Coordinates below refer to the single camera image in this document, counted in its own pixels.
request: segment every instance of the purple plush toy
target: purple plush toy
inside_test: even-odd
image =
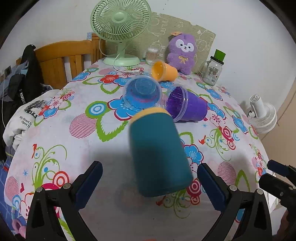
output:
[[[179,34],[168,43],[170,53],[167,61],[183,74],[190,74],[195,65],[195,39],[191,34]]]

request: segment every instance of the blue gripper pad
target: blue gripper pad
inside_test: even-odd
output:
[[[225,195],[203,165],[198,166],[197,177],[207,193],[214,209],[224,212],[226,209]]]
[[[289,167],[280,164],[274,160],[270,160],[267,163],[267,168],[273,172],[276,172],[277,174],[280,174],[283,177],[286,177],[289,175]]]
[[[97,161],[91,173],[86,177],[85,181],[76,192],[75,207],[77,210],[85,208],[102,175],[103,165]]]

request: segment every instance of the teal cup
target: teal cup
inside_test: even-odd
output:
[[[171,115],[153,107],[130,120],[129,142],[139,192],[161,196],[188,187],[191,169]]]

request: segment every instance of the pink plastic item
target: pink plastic item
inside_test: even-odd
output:
[[[23,238],[26,238],[26,226],[23,226],[18,219],[12,220],[12,227],[17,234],[20,234]]]

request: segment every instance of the clothing pile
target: clothing pile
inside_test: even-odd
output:
[[[7,158],[5,147],[12,145],[14,150],[17,149],[46,101],[59,91],[48,91],[52,87],[44,85],[35,48],[34,45],[28,45],[24,49],[20,65],[13,68],[0,84],[0,133],[3,137],[0,142],[0,160],[3,161]]]

